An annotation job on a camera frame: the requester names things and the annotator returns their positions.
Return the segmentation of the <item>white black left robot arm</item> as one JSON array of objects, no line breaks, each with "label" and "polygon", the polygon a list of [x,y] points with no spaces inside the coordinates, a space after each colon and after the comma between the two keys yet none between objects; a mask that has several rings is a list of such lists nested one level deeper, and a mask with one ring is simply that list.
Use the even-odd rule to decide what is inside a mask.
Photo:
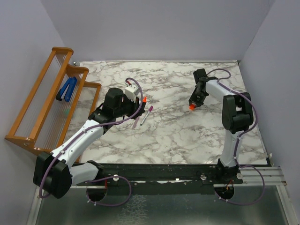
[{"label": "white black left robot arm", "polygon": [[59,199],[73,185],[85,181],[93,185],[100,184],[104,178],[100,165],[89,161],[76,168],[74,163],[87,147],[112,126],[136,119],[145,112],[146,103],[143,97],[138,97],[141,93],[141,88],[136,84],[124,90],[110,88],[104,102],[69,140],[50,153],[40,153],[33,175],[33,183],[39,187],[40,192],[46,191]]}]

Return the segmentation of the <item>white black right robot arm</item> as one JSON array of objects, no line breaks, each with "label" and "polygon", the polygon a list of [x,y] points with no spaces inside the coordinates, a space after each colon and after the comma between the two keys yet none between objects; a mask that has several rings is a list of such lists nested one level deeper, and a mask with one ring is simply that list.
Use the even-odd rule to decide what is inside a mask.
[{"label": "white black right robot arm", "polygon": [[226,183],[239,168],[237,160],[242,136],[254,122],[253,110],[248,93],[234,91],[221,84],[216,77],[195,80],[195,89],[189,99],[190,109],[202,106],[209,95],[223,104],[221,121],[225,128],[225,143],[215,177],[218,182]]}]

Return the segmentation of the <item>black orange highlighter pen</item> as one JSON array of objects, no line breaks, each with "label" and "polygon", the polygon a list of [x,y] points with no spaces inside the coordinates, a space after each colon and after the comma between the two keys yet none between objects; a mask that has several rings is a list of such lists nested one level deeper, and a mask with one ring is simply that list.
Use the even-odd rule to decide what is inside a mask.
[{"label": "black orange highlighter pen", "polygon": [[147,97],[144,97],[143,101],[142,101],[142,106],[141,106],[141,109],[144,110],[145,106],[147,104]]}]

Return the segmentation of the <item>pink highlighter pen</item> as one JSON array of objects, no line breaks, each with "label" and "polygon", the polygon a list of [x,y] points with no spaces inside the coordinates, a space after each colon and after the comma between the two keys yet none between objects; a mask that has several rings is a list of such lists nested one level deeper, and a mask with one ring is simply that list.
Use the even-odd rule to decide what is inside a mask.
[{"label": "pink highlighter pen", "polygon": [[139,120],[139,118],[136,118],[136,119],[135,119],[135,122],[133,123],[132,129],[134,129],[134,128],[136,127],[136,125],[137,125],[137,123],[138,123],[138,120]]}]

